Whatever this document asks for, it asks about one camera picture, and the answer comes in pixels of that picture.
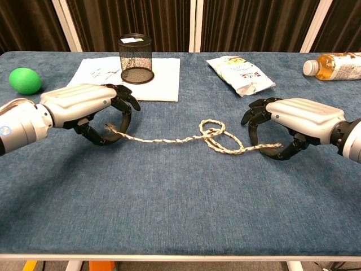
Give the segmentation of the blue fabric table cover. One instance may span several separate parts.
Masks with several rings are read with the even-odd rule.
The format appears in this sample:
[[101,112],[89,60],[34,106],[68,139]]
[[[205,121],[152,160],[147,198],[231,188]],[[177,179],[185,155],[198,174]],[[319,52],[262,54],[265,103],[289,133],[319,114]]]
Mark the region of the blue fabric table cover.
[[[215,119],[249,146],[241,118],[268,97],[304,97],[344,110],[348,121],[361,117],[361,81],[303,77],[316,54],[239,53],[276,82],[243,98],[206,63],[222,55],[153,53],[180,59],[179,100],[140,102],[128,133],[184,138]],[[0,105],[16,97],[8,76],[17,67],[36,70],[51,91],[83,59],[106,56],[118,54],[4,53]],[[51,129],[0,157],[0,253],[361,256],[361,164],[332,145],[276,161],[258,151],[219,154],[204,141],[100,147]]]

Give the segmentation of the white partition frame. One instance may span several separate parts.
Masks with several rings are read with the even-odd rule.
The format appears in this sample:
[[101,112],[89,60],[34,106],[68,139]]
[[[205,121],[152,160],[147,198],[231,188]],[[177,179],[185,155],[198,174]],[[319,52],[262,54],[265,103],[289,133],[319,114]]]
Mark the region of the white partition frame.
[[307,53],[334,0],[51,0],[71,51],[116,51],[143,33],[155,51]]

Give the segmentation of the orange box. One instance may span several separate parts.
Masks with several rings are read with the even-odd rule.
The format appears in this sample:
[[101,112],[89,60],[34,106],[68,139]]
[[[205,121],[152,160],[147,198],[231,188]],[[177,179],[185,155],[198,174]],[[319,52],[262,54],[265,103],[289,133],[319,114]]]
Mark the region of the orange box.
[[89,271],[115,271],[115,262],[89,261]]

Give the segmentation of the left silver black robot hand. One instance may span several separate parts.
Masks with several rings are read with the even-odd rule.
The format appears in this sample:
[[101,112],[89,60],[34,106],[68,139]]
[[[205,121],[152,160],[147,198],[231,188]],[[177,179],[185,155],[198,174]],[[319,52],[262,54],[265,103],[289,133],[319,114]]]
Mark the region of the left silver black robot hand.
[[74,129],[97,146],[111,145],[122,138],[120,134],[100,135],[89,125],[96,113],[112,106],[122,113],[120,132],[125,133],[132,110],[140,104],[124,85],[77,84],[41,94],[40,104],[52,117],[54,128]]

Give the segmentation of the white table frame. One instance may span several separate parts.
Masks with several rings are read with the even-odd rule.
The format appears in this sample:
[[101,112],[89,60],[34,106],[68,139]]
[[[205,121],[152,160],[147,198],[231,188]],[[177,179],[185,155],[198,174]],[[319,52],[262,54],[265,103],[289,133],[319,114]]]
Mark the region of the white table frame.
[[155,262],[245,262],[245,261],[348,261],[361,263],[361,256],[204,256],[204,255],[76,255],[76,254],[11,254],[0,253],[0,260],[51,260],[51,261],[155,261]]

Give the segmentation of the black mesh pen holder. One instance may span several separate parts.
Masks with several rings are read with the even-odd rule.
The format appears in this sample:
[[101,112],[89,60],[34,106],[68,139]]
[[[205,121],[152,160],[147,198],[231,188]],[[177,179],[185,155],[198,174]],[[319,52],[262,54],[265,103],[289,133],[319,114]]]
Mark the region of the black mesh pen holder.
[[130,84],[146,84],[153,80],[152,39],[145,34],[124,34],[117,40],[121,78]]

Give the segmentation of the dark brown curtain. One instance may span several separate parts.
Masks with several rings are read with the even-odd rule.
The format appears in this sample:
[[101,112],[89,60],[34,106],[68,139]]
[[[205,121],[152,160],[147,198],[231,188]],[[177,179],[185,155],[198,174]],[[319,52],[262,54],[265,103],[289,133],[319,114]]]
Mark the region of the dark brown curtain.
[[[65,0],[83,51],[146,34],[157,52],[187,52],[191,0]],[[204,0],[202,52],[301,49],[320,0]],[[51,0],[0,0],[0,55],[69,51]],[[333,0],[311,52],[361,52],[361,0]]]

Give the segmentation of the open white spiral notebook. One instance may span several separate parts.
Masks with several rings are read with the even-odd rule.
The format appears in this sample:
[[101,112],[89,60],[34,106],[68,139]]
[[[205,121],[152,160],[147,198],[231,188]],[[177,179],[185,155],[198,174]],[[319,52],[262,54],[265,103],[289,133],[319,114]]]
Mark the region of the open white spiral notebook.
[[118,56],[83,59],[68,86],[77,84],[125,85],[137,100],[178,101],[180,59],[155,58],[152,60],[154,78],[145,84],[130,84],[121,79],[121,63]]

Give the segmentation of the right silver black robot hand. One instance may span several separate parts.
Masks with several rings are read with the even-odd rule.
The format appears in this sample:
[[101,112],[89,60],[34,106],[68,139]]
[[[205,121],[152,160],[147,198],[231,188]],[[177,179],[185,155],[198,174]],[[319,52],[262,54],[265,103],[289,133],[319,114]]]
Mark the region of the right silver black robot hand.
[[252,145],[258,145],[258,126],[270,120],[287,128],[293,136],[293,142],[281,151],[269,147],[260,149],[261,153],[281,161],[290,159],[309,145],[336,145],[349,126],[343,110],[326,104],[305,98],[258,99],[249,105],[241,120],[241,125],[248,124]]

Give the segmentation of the white snack bag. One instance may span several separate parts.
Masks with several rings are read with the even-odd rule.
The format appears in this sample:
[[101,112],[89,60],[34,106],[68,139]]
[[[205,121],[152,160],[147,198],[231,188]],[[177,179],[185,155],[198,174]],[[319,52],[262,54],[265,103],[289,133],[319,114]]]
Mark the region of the white snack bag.
[[256,65],[240,56],[222,56],[206,62],[241,97],[276,86]]

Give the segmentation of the amber tea plastic bottle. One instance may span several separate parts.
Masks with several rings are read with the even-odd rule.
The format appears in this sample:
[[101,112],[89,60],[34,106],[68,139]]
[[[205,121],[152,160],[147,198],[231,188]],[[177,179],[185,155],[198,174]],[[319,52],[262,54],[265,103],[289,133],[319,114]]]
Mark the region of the amber tea plastic bottle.
[[305,61],[303,74],[322,81],[361,80],[361,52],[321,54]]

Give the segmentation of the green foam ball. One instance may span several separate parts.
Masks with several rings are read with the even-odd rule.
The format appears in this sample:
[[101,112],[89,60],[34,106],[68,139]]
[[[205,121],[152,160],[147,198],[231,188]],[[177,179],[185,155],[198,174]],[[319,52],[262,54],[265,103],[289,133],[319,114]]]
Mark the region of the green foam ball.
[[39,74],[30,68],[16,68],[10,73],[8,79],[11,87],[23,95],[32,95],[41,88]]

